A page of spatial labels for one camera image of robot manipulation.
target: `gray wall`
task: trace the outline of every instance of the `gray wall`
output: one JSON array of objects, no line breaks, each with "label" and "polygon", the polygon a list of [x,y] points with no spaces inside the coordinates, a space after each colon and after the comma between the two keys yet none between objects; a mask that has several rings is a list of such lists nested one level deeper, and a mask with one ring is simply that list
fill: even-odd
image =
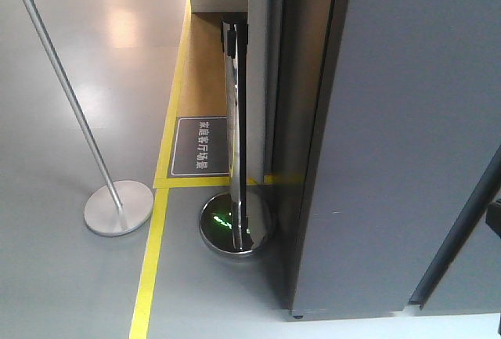
[{"label": "gray wall", "polygon": [[499,14],[501,0],[349,0],[324,72],[293,314],[408,302],[501,140]]}]

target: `metal pole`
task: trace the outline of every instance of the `metal pole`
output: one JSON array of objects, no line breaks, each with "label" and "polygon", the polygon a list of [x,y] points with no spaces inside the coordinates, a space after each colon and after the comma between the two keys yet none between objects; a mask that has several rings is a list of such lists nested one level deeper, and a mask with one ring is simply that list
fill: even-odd
[{"label": "metal pole", "polygon": [[87,120],[85,120],[84,113],[81,110],[80,104],[77,101],[77,97],[73,89],[71,88],[71,83],[68,80],[66,72],[63,69],[63,65],[57,56],[56,49],[52,44],[52,41],[49,37],[49,33],[47,32],[43,21],[41,20],[40,14],[38,13],[37,7],[33,0],[23,0],[24,6],[28,11],[31,21],[33,22],[34,28],[38,33],[38,37],[41,40],[41,43],[44,46],[45,52],[50,59],[52,66],[54,67],[54,71],[56,72],[57,77],[59,78],[59,82],[61,82],[61,86],[63,87],[64,93],[70,102],[71,108],[73,109],[75,116],[77,117],[78,124],[80,125],[81,130],[84,132],[85,140],[87,141],[88,146],[92,151],[92,155],[94,159],[96,159],[96,163],[101,171],[101,174],[104,177],[106,182],[106,186],[110,191],[110,194],[113,198],[115,206],[117,207],[118,212],[120,213],[123,207],[123,204],[118,196],[117,190],[115,189],[115,185],[113,184],[113,180],[110,177],[110,173],[108,172],[106,165],[104,164],[103,157],[99,152],[99,148],[94,140],[94,136],[91,133],[91,129],[88,126]]}]

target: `black sign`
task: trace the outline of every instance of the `black sign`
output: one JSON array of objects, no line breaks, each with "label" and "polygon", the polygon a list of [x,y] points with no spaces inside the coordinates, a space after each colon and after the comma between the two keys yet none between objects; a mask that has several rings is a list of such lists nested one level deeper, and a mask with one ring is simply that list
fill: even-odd
[{"label": "black sign", "polygon": [[226,117],[178,117],[169,177],[227,174]]}]

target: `wooden floor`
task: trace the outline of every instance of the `wooden floor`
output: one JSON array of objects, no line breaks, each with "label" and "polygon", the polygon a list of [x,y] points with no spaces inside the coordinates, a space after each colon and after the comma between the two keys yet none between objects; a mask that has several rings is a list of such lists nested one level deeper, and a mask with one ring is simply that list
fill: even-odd
[{"label": "wooden floor", "polygon": [[178,116],[225,116],[225,65],[218,13],[192,14]]}]

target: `stanchion post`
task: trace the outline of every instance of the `stanchion post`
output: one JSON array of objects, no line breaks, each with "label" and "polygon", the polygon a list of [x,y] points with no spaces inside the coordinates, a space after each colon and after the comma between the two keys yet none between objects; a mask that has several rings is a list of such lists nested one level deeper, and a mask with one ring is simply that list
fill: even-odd
[{"label": "stanchion post", "polygon": [[134,212],[124,210],[124,204],[119,196],[117,187],[111,179],[110,173],[104,164],[103,156],[101,155],[96,140],[94,139],[91,129],[88,126],[88,122],[85,119],[80,103],[77,100],[73,88],[71,87],[70,80],[68,79],[68,76],[63,68],[63,64],[57,55],[54,44],[52,43],[49,33],[40,17],[37,6],[34,3],[34,0],[23,0],[23,3],[31,18],[31,22],[37,31],[47,57],[56,72],[64,93],[70,102],[78,124],[84,133],[85,140],[92,151],[92,156],[96,160],[98,168],[101,171],[101,175],[106,183],[106,186],[103,188],[108,190],[114,205],[114,207],[110,210],[109,196],[107,197],[106,189],[104,189],[105,192],[103,192],[103,188],[99,189],[91,196],[91,198],[89,198],[87,204],[85,205],[85,223],[90,230],[103,236],[119,236],[129,233],[138,228],[150,216],[151,209],[153,208],[153,195],[150,189],[140,182],[117,182],[117,184],[120,184],[121,189],[129,195],[128,202],[132,202],[132,205],[129,204],[128,206],[134,207]]},{"label": "stanchion post", "polygon": [[204,206],[200,232],[206,244],[231,257],[245,257],[271,237],[273,220],[266,203],[247,191],[245,14],[227,14],[222,21],[227,101],[229,191]]}]

